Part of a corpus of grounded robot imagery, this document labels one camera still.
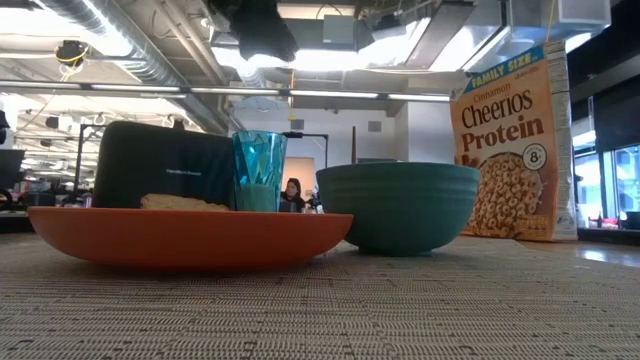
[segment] beige textured mat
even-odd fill
[[[507,240],[226,275],[0,240],[0,359],[640,359],[639,269]]]

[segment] cheerios protein box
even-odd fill
[[[575,240],[564,44],[535,47],[468,77],[451,102],[456,163],[482,175],[466,233]]]

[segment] person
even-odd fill
[[[300,180],[290,178],[287,181],[287,188],[280,194],[280,208],[286,208],[286,206],[289,205],[290,209],[295,209],[295,211],[301,213],[306,204],[300,196],[300,189],[302,189]]]

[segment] blue faceted cup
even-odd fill
[[[267,131],[233,134],[236,209],[277,212],[287,138]]]

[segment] ceiling light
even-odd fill
[[[325,90],[291,90],[293,96],[318,96],[318,97],[337,97],[337,98],[358,98],[358,99],[376,99],[378,94],[365,92],[347,92],[347,91],[325,91]]]
[[[471,69],[475,64],[477,64],[485,56],[487,56],[487,54],[491,50],[493,50],[496,46],[498,46],[498,44],[500,44],[502,40],[504,40],[507,37],[507,35],[509,35],[510,32],[511,32],[511,27],[509,26],[500,30],[500,32],[496,34],[496,36],[494,36],[493,39],[489,40],[487,44],[485,44],[475,55],[473,55],[471,59],[469,59],[469,61],[467,61],[466,64],[462,66],[462,69],[464,71],[469,71],[469,69]]]
[[[296,59],[287,63],[268,55],[254,55],[245,61],[238,50],[220,47],[211,48],[222,66],[242,69],[247,64],[256,68],[288,67],[301,71],[348,71],[364,69],[368,63],[355,51],[301,49]]]
[[[249,64],[258,68],[272,68],[272,67],[285,67],[288,65],[285,61],[278,59],[277,57],[256,54],[249,59]]]
[[[140,85],[112,85],[112,84],[94,84],[91,86],[93,90],[122,90],[122,91],[136,91],[140,89]],[[144,86],[145,91],[163,92],[178,92],[180,88],[177,86]]]
[[[367,64],[355,51],[302,49],[290,66],[302,71],[347,71],[364,69]]]
[[[334,5],[324,6],[318,13],[318,5],[306,5],[306,4],[278,4],[278,13],[285,19],[307,19],[307,20],[322,20],[324,15],[343,15],[353,16],[355,12],[355,6],[353,5]]]
[[[587,41],[591,40],[593,35],[591,33],[584,33],[576,35],[570,39],[568,39],[565,43],[565,48],[567,50],[567,54],[572,52],[573,50],[579,48]]]
[[[449,102],[450,98],[446,95],[389,94],[389,100]]]
[[[60,175],[60,173],[57,171],[34,171],[34,172],[40,175]]]
[[[456,71],[475,53],[473,34],[463,27],[442,50],[429,71]]]
[[[0,59],[49,59],[54,58],[55,54],[50,51],[47,52],[39,52],[39,51],[16,51],[12,50],[11,52],[2,52],[0,53]]]
[[[410,39],[419,23],[420,21],[414,21],[407,26],[404,26],[404,31],[397,31],[397,28],[387,30],[387,36],[381,37],[370,45],[360,49],[358,56],[367,65],[392,66],[397,63],[404,62],[406,60],[406,56],[399,59],[398,54],[407,52],[407,44],[410,42]]]
[[[410,34],[407,43],[404,45],[402,51],[398,52],[396,55],[396,60],[394,65],[404,64],[411,56],[411,52],[418,46],[418,42],[422,38],[422,35],[427,30],[429,23],[431,22],[431,18],[424,18],[414,22],[413,30],[407,33]]]
[[[75,159],[78,156],[76,152],[56,152],[56,151],[39,151],[39,150],[27,150],[27,154],[31,156],[47,156],[50,158],[72,158]],[[83,157],[98,157],[98,153],[82,153]]]
[[[81,90],[79,84],[73,83],[50,83],[41,81],[11,81],[0,80],[0,88],[38,88],[38,89],[58,89],[58,90]]]
[[[193,88],[195,93],[225,94],[225,95],[261,95],[278,96],[280,92],[276,89],[243,89],[243,88]]]
[[[187,97],[186,94],[140,94],[141,98],[146,99],[184,99]]]

